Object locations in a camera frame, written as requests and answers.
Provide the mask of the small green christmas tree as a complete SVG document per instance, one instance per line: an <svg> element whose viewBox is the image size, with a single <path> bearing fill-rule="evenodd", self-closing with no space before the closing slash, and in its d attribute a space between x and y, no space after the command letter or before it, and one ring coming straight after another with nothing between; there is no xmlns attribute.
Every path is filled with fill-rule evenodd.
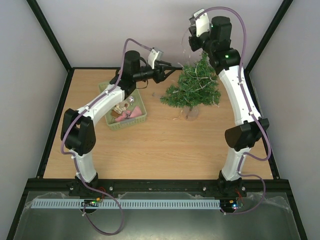
<svg viewBox="0 0 320 240"><path fill-rule="evenodd" d="M199 116L199 106L218 106L221 99L218 76L209 63L208 54L201 53L199 60L182 66L177 83L170 85L163 96L162 104L180 109L187 121Z"/></svg>

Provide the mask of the green plastic basket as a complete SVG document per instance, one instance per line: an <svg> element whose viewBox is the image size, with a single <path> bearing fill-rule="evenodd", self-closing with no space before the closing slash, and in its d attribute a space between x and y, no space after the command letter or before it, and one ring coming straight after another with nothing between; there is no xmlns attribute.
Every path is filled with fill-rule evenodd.
<svg viewBox="0 0 320 240"><path fill-rule="evenodd" d="M146 119L147 111L138 89L105 114L106 124L113 131L143 123Z"/></svg>

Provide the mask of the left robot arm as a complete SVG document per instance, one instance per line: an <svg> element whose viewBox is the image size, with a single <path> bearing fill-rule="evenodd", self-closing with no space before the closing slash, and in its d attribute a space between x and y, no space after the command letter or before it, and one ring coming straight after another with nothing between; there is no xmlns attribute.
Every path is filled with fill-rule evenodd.
<svg viewBox="0 0 320 240"><path fill-rule="evenodd" d="M102 193L98 189L99 177L93 163L95 126L116 104L134 92L138 82L152 79L158 84L176 70L171 63L162 61L161 55L161 51L152 49L145 60L138 51L127 51L122 66L97 97L77 110L69 108L65 111L60 150L63 155L71 157L76 170L75 180L70 184L70 195L91 197Z"/></svg>

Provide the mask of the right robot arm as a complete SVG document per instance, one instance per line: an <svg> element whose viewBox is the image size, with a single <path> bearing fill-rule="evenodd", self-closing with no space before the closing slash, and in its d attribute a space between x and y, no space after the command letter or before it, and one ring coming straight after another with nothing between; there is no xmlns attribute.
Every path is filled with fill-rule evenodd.
<svg viewBox="0 0 320 240"><path fill-rule="evenodd" d="M210 65L226 89L234 114L235 126L224 133L228 153L217 180L218 191L223 196L229 196L242 190L240 174L247 153L270 124L257 110L240 65L241 56L231 47L230 18L216 16L209 19L206 13L195 13L189 21L190 48L192 51L202 49L207 53Z"/></svg>

